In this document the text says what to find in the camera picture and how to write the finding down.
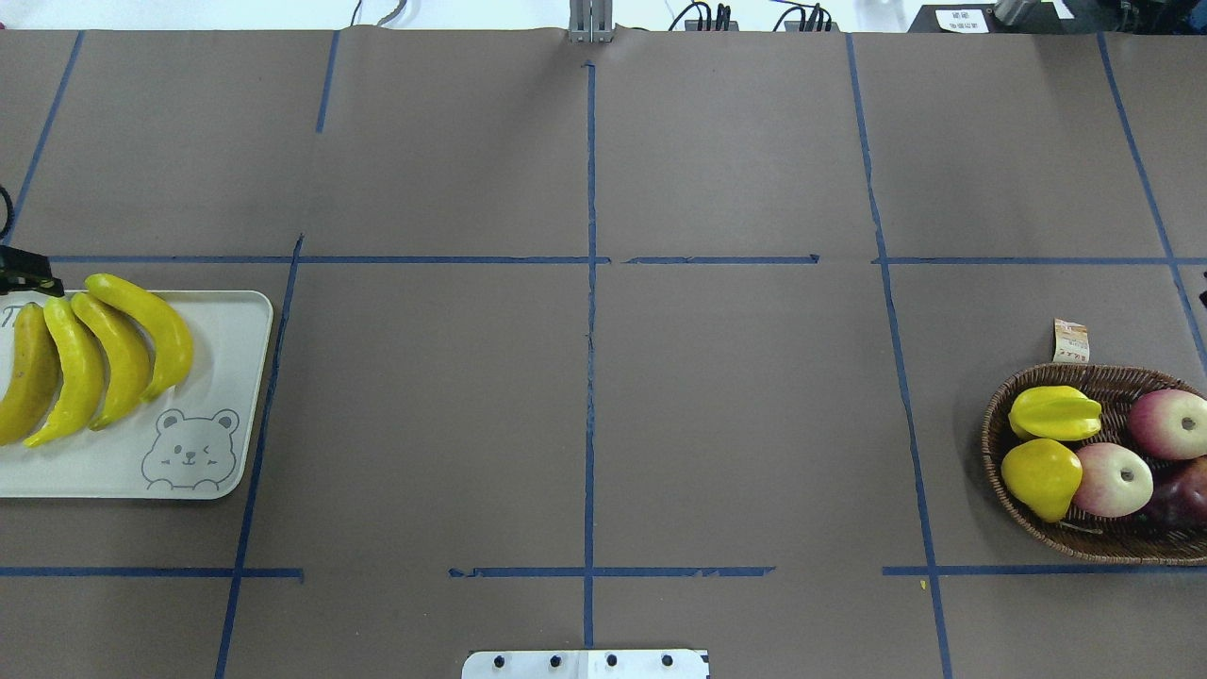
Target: banana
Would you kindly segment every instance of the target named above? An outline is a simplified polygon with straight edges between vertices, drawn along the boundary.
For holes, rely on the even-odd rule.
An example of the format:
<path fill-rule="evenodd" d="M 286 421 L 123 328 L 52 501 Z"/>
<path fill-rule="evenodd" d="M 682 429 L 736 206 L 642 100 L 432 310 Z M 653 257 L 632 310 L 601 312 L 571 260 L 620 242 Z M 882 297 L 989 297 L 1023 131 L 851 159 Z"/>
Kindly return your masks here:
<path fill-rule="evenodd" d="M 46 300 L 46 327 L 54 338 L 63 367 L 63 390 L 42 426 L 25 439 L 30 449 L 83 429 L 100 404 L 105 390 L 105 364 L 88 328 L 62 297 Z"/>
<path fill-rule="evenodd" d="M 59 359 L 46 328 L 42 306 L 22 306 L 13 326 L 12 380 L 0 402 L 0 445 L 21 440 L 54 400 L 59 386 Z"/>
<path fill-rule="evenodd" d="M 109 388 L 100 415 L 88 425 L 93 432 L 122 420 L 139 405 L 139 397 L 151 382 L 151 353 L 134 323 L 105 302 L 87 292 L 71 297 L 76 317 L 100 339 L 109 361 Z"/>
<path fill-rule="evenodd" d="M 168 302 L 111 273 L 94 273 L 83 285 L 101 302 L 129 314 L 151 334 L 154 368 L 151 384 L 140 397 L 144 402 L 156 400 L 188 376 L 193 368 L 193 335 Z"/>

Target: bear drawing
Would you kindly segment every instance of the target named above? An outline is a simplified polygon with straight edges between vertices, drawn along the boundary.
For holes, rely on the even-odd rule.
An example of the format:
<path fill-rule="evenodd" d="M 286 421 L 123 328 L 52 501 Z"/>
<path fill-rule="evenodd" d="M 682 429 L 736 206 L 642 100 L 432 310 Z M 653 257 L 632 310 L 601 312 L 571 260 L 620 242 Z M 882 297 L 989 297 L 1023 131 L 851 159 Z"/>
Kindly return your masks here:
<path fill-rule="evenodd" d="M 142 458 L 147 488 L 156 485 L 175 488 L 217 491 L 218 484 L 234 474 L 234 431 L 239 416 L 222 410 L 214 417 L 185 417 L 173 409 L 154 423 L 158 437 Z"/>

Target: rectangular tray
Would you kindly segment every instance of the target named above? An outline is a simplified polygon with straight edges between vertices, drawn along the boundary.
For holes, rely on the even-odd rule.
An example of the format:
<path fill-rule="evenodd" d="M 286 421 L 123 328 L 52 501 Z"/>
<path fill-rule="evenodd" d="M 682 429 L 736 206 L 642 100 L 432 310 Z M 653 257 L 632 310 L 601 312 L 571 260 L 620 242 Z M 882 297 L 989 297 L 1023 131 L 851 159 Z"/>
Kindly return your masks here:
<path fill-rule="evenodd" d="M 185 382 L 100 432 L 83 429 L 33 450 L 21 441 L 0 446 L 0 497 L 212 501 L 239 485 L 273 304 L 252 289 L 156 293 L 193 334 L 193 369 Z M 0 299 L 0 394 L 11 380 L 17 310 L 45 299 L 36 292 Z M 208 451 L 216 462 L 204 474 L 165 464 L 176 446 Z"/>

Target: apple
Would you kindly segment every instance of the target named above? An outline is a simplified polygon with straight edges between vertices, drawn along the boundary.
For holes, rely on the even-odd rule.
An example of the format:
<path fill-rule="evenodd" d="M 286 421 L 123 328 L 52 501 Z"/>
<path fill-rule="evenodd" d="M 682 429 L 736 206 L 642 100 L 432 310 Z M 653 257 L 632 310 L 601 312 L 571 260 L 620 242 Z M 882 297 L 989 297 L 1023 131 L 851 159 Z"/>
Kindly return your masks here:
<path fill-rule="evenodd" d="M 1159 470 L 1153 499 L 1141 516 L 1165 528 L 1207 526 L 1207 458 L 1195 458 Z"/>
<path fill-rule="evenodd" d="M 1091 444 L 1077 452 L 1081 485 L 1073 496 L 1078 509 L 1114 519 L 1129 515 L 1153 497 L 1153 473 L 1139 456 L 1115 444 Z"/>
<path fill-rule="evenodd" d="M 1149 392 L 1132 405 L 1127 429 L 1154 458 L 1197 458 L 1207 455 L 1207 402 L 1182 390 Z"/>

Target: wicker basket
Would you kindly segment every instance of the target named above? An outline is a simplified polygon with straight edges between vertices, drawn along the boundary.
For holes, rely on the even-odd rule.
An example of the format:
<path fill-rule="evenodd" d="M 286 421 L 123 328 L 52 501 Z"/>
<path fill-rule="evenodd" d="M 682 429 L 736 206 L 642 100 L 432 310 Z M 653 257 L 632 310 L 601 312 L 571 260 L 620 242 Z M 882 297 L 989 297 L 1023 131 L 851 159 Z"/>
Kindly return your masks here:
<path fill-rule="evenodd" d="M 1010 516 L 1049 548 L 1072 557 L 1098 563 L 1164 566 L 1207 564 L 1207 528 L 1166 531 L 1143 519 L 1103 519 L 1071 508 L 1065 520 L 1046 523 L 1025 504 L 1014 499 L 1002 482 L 1001 464 L 1018 437 L 1007 416 L 1015 397 L 1031 387 L 1068 385 L 1102 404 L 1102 432 L 1092 439 L 1071 444 L 1074 449 L 1109 441 L 1136 451 L 1156 470 L 1171 463 L 1147 457 L 1127 433 L 1127 412 L 1141 396 L 1158 390 L 1182 390 L 1200 394 L 1168 375 L 1141 368 L 1106 365 L 1045 364 L 1024 370 L 1002 385 L 985 411 L 981 426 L 981 457 L 989 482 Z"/>

